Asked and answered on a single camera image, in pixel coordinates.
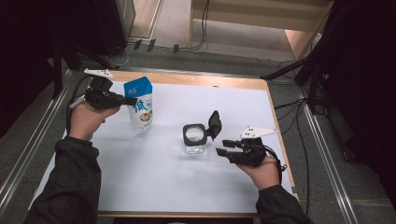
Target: black sleeve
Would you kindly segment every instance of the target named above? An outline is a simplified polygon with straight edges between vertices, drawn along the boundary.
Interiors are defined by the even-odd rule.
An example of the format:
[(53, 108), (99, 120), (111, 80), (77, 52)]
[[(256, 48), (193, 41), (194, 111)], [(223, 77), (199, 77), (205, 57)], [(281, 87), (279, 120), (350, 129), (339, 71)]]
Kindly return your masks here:
[(259, 195), (256, 208), (262, 223), (313, 224), (312, 220), (305, 215), (297, 199), (281, 185), (259, 190)]
[(91, 142), (66, 137), (55, 146), (55, 167), (24, 223), (96, 223), (101, 170)]

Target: table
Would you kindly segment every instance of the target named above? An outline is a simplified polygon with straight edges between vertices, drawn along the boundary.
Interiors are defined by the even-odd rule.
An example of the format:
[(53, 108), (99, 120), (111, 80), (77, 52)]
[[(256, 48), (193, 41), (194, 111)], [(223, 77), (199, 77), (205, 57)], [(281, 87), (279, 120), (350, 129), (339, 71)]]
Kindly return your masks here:
[[(326, 24), (333, 1), (328, 0), (211, 0), (207, 19), (285, 29), (296, 60), (300, 60)], [(201, 20), (206, 0), (191, 0), (193, 20)]]
[[(125, 106), (119, 113), (106, 120), (95, 133), (92, 141), (100, 150), (98, 162), (103, 178), (99, 202), (99, 216), (108, 217), (255, 217), (255, 202), (258, 192), (250, 178), (217, 156), (214, 147), (221, 139), (237, 140), (244, 128), (241, 120), (265, 120), (266, 128), (277, 128), (268, 86), (261, 79), (234, 77), (192, 76), (180, 74), (155, 74), (136, 72), (111, 72), (115, 78), (111, 91), (122, 93), (122, 83), (142, 76), (153, 84), (153, 115), (151, 127), (144, 133), (132, 133), (128, 111)], [(196, 99), (199, 93), (202, 99)], [(225, 104), (232, 111), (220, 106), (218, 99), (230, 97), (237, 100), (237, 94), (247, 97), (245, 105), (252, 107), (267, 102), (262, 116), (234, 116), (231, 104)], [(183, 95), (186, 99), (205, 106), (193, 107), (193, 113), (186, 111), (191, 105), (173, 100)], [(206, 98), (209, 95), (214, 101)], [(258, 101), (249, 99), (260, 96)], [(219, 108), (223, 130), (219, 140), (205, 145), (202, 154), (188, 155), (183, 151), (183, 124), (207, 120), (213, 112), (212, 104)], [(265, 136), (265, 145), (273, 148), (282, 163), (288, 163), (280, 133)], [(47, 182), (52, 164), (46, 171), (37, 194)], [(283, 176), (285, 189), (291, 192), (294, 186), (290, 169)]]

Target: metal rail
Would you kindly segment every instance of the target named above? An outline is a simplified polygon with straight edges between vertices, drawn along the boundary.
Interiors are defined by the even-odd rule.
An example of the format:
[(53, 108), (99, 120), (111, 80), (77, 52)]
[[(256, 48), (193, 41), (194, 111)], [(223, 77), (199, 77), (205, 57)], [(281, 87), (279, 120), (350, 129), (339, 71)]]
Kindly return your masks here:
[[(298, 88), (300, 98), (305, 98), (306, 94), (304, 90)], [(311, 128), (312, 134), (314, 135), (315, 141), (318, 145), (318, 151), (320, 157), (323, 160), (324, 167), (327, 175), (329, 176), (330, 183), (332, 184), (332, 190), (334, 191), (335, 198), (337, 199), (338, 205), (340, 206), (341, 213), (343, 214), (344, 220), (347, 224), (358, 224), (359, 221), (353, 210), (351, 201), (347, 194), (347, 190), (338, 174), (337, 168), (332, 160), (332, 155), (329, 148), (327, 147), (325, 138), (320, 130), (317, 117), (311, 114), (311, 111), (307, 106), (304, 107), (304, 112)]]
[(47, 129), (49, 128), (53, 118), (55, 117), (56, 112), (59, 109), (59, 106), (61, 105), (64, 97), (66, 96), (66, 93), (69, 89), (69, 80), (71, 78), (71, 73), (72, 72), (70, 70), (67, 70), (64, 76), (65, 85), (61, 93), (59, 94), (59, 97), (57, 99), (51, 100), (51, 102), (49, 103), (49, 106), (44, 113), (43, 118), (38, 123), (35, 131), (33, 132), (20, 157), (18, 158), (2, 188), (0, 189), (0, 218), (6, 211), (7, 205), (11, 200), (12, 195), (20, 184), (21, 179), (27, 170), (27, 167), (29, 166), (33, 156), (35, 155), (35, 152), (37, 151), (38, 146), (41, 143), (41, 140), (43, 139)]

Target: glass cup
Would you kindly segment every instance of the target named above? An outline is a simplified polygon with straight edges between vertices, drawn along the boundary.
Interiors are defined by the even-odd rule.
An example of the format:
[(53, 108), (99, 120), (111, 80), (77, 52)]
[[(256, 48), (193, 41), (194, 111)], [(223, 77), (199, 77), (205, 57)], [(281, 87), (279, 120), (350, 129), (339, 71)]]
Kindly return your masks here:
[[(204, 131), (198, 126), (192, 126), (186, 131), (186, 137), (192, 142), (199, 142), (204, 138)], [(197, 154), (202, 153), (205, 150), (205, 145), (201, 146), (186, 146), (186, 153)]]

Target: white paper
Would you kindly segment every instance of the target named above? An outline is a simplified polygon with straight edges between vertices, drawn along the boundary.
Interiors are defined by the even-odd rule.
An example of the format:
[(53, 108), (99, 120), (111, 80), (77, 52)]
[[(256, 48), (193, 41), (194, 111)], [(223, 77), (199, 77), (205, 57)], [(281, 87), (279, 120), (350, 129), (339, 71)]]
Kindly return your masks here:
[[(121, 82), (112, 91), (122, 94)], [(276, 127), (266, 91), (153, 83), (155, 119), (144, 133), (134, 133), (128, 109), (108, 118), (94, 134), (102, 169), (100, 212), (256, 213), (258, 190), (251, 179), (219, 157), (221, 140), (239, 140), (248, 125)], [(208, 139), (202, 154), (186, 154), (182, 129), (207, 123), (219, 111), (222, 131)], [(284, 164), (276, 133), (262, 138)], [(47, 182), (48, 167), (37, 196)], [(288, 174), (283, 187), (291, 193)]]

